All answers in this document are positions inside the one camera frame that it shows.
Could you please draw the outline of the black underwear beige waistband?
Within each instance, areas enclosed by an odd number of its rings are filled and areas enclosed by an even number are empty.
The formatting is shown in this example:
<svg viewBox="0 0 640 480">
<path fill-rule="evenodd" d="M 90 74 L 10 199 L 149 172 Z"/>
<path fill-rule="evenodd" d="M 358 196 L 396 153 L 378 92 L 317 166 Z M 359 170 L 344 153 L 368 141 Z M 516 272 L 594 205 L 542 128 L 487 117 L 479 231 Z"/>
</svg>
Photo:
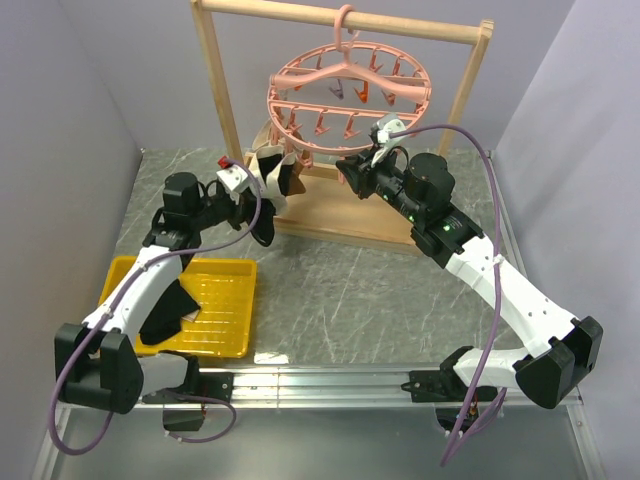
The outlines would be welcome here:
<svg viewBox="0 0 640 480">
<path fill-rule="evenodd" d="M 281 146 L 264 146 L 251 152 L 249 158 L 249 170 L 259 182 L 261 199 L 273 203 L 276 215 L 281 213 L 287 207 L 295 154 L 285 154 Z"/>
</svg>

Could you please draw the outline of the pink round clip hanger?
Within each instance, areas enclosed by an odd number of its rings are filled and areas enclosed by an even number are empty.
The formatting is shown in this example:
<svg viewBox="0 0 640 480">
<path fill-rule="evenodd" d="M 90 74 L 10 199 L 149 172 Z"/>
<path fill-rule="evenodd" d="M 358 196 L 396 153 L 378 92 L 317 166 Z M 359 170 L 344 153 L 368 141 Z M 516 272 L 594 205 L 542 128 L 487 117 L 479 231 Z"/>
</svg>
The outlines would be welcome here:
<svg viewBox="0 0 640 480">
<path fill-rule="evenodd" d="M 426 68 L 388 44 L 361 41 L 345 24 L 346 4 L 332 18 L 333 39 L 285 63 L 268 84 L 263 141 L 309 165 L 315 154 L 345 156 L 371 141 L 370 123 L 390 115 L 393 131 L 426 114 L 432 82 Z"/>
</svg>

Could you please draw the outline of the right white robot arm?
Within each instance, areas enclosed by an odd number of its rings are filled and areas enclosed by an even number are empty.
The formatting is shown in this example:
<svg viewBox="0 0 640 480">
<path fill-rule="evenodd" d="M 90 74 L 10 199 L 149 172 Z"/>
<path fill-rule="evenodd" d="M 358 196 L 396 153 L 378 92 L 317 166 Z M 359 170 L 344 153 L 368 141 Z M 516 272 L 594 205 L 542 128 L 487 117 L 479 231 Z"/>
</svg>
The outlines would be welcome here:
<svg viewBox="0 0 640 480">
<path fill-rule="evenodd" d="M 336 167 L 358 198 L 376 194 L 408 220 L 417 248 L 468 285 L 522 343 L 510 350 L 459 348 L 440 365 L 438 395 L 460 400 L 475 387 L 517 389 L 553 409 L 593 370 L 602 326 L 554 303 L 500 255 L 452 203 L 455 179 L 443 157 L 420 153 L 399 169 L 395 154 L 377 161 L 365 150 Z"/>
</svg>

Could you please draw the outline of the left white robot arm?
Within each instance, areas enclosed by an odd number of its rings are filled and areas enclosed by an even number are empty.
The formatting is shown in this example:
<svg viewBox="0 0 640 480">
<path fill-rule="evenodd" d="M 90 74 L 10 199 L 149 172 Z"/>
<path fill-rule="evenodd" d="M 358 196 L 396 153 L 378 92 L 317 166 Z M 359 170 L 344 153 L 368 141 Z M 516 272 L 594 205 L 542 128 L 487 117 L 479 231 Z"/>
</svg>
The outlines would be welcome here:
<svg viewBox="0 0 640 480">
<path fill-rule="evenodd" d="M 169 176 L 163 205 L 133 266 L 94 312 L 56 332 L 53 402 L 125 414 L 144 395 L 166 389 L 189 402 L 202 388 L 194 358 L 165 351 L 140 358 L 136 337 L 197 253 L 202 231 L 223 222 L 254 229 L 265 219 L 259 174 L 232 165 L 217 172 L 212 192 L 189 172 Z"/>
</svg>

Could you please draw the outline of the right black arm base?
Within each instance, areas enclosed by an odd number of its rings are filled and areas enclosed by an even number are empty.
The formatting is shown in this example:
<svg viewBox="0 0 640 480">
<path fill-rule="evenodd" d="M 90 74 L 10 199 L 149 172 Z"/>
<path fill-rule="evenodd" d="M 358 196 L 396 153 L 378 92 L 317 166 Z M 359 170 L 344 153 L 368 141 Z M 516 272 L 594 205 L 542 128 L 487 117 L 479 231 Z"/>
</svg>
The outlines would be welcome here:
<svg viewBox="0 0 640 480">
<path fill-rule="evenodd" d="M 468 388 L 452 373 L 441 370 L 412 370 L 408 380 L 400 385 L 402 391 L 408 393 L 412 403 L 462 403 Z M 480 403 L 489 403 L 498 397 L 499 390 L 496 387 L 477 387 L 473 394 L 471 405 L 463 415 L 463 421 L 459 435 L 462 436 L 480 418 Z M 453 430 L 460 408 L 437 407 L 435 409 L 436 420 L 439 426 L 450 434 Z"/>
</svg>

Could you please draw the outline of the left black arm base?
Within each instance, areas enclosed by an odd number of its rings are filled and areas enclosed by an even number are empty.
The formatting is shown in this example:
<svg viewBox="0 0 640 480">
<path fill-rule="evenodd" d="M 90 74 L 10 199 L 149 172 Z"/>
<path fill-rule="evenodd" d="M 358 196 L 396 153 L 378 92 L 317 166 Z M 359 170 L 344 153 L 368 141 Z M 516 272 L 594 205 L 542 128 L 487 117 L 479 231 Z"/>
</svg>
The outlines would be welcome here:
<svg viewBox="0 0 640 480">
<path fill-rule="evenodd" d="M 237 412 L 231 405 L 234 380 L 235 375 L 228 371 L 197 372 L 184 385 L 148 393 L 141 402 L 162 407 L 162 425 L 168 436 L 186 443 L 205 443 L 220 438 L 235 424 Z M 229 410 L 230 424 L 212 437 L 194 437 L 205 426 L 208 408 L 214 406 Z"/>
</svg>

